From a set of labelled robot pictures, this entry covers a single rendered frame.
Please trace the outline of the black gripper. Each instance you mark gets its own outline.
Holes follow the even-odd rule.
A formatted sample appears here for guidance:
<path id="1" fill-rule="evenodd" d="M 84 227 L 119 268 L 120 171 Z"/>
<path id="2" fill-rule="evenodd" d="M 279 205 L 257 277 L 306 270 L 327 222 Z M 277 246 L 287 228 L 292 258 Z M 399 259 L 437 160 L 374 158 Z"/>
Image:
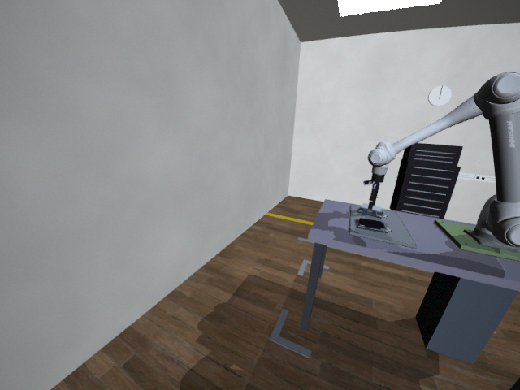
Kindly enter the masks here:
<path id="1" fill-rule="evenodd" d="M 372 174 L 371 180 L 374 181 L 375 183 L 372 186 L 372 191 L 371 191 L 371 195 L 370 195 L 370 202 L 369 202 L 369 206 L 368 206 L 368 209 L 370 209 L 370 210 L 372 210 L 373 205 L 375 205 L 375 201 L 376 201 L 378 190 L 379 190 L 379 183 L 384 182 L 384 176 L 385 175 Z M 378 183 L 378 181 L 380 181 L 380 182 Z"/>

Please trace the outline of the black rectangular frame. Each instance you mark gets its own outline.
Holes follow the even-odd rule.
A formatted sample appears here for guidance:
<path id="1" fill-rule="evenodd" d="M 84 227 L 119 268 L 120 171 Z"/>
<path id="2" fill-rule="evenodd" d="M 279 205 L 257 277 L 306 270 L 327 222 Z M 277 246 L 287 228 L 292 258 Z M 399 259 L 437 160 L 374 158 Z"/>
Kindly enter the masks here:
<path id="1" fill-rule="evenodd" d="M 364 208 L 361 208 L 361 207 L 359 207 L 357 209 L 357 212 L 365 214 L 365 215 L 371 215 L 371 216 L 374 216 L 374 217 L 377 217 L 377 218 L 382 218 L 382 216 L 384 214 L 383 211 L 378 212 L 378 211 L 374 211 L 374 210 L 364 209 Z"/>

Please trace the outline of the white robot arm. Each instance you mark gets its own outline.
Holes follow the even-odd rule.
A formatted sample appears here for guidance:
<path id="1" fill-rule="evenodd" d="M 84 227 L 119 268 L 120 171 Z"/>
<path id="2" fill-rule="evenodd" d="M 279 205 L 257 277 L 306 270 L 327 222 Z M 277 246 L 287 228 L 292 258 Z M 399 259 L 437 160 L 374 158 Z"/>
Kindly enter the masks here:
<path id="1" fill-rule="evenodd" d="M 402 150 L 480 115 L 489 119 L 496 194 L 484 204 L 475 229 L 463 232 L 480 245 L 519 253 L 520 72 L 507 71 L 493 76 L 474 96 L 443 118 L 394 144 L 380 142 L 369 153 L 368 161 L 373 166 L 372 173 L 386 175 L 388 164 Z"/>

